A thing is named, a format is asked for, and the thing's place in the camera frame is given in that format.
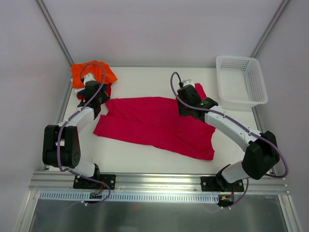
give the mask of white plastic basket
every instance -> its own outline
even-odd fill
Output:
[[[224,109],[248,110],[268,101],[260,63],[257,59],[218,56],[219,104]]]

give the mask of tabletop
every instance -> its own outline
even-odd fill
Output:
[[[166,97],[175,98],[169,79],[177,71],[182,80],[192,79],[201,83],[206,95],[219,100],[216,69],[210,68],[132,68],[115,67],[112,71],[118,81],[112,84],[112,98]],[[177,89],[177,77],[174,86]],[[80,100],[74,89],[71,92],[65,118],[76,111]],[[101,114],[107,114],[105,105]],[[252,111],[228,111],[230,116],[256,129]],[[230,138],[216,130],[211,143],[215,150],[212,161],[198,160],[150,145],[132,144],[93,134],[99,116],[80,133],[82,157],[96,163],[101,172],[119,173],[167,173],[167,174],[215,174],[228,164],[243,159],[244,152]]]

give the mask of white wall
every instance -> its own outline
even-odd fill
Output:
[[[258,111],[289,163],[287,180],[304,231],[309,231],[308,12],[308,0],[293,0],[258,57],[269,99]]]
[[[13,230],[70,67],[34,0],[0,3],[0,230]]]
[[[215,66],[250,56],[281,0],[45,0],[76,63]]]

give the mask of orange cloth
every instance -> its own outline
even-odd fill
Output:
[[[82,68],[88,63],[97,63],[103,66],[106,72],[106,78],[105,78],[104,84],[111,84],[117,81],[117,77],[112,72],[108,64],[101,62],[101,61],[93,60],[93,61],[90,61],[84,64],[72,64],[71,72],[73,76],[73,85],[72,85],[73,88],[84,88],[85,87],[83,82],[81,82],[80,74],[81,74]],[[104,72],[102,68],[98,65],[89,65],[84,69],[82,77],[90,72],[95,76],[95,79],[99,81],[100,84],[102,84],[102,81],[104,78]]]

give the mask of perforated metal strip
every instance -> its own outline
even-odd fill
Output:
[[[41,191],[40,199],[66,201],[98,201],[90,199],[90,192]],[[218,203],[218,194],[174,194],[174,193],[124,193],[112,192],[107,201],[111,202],[178,202],[178,203]]]

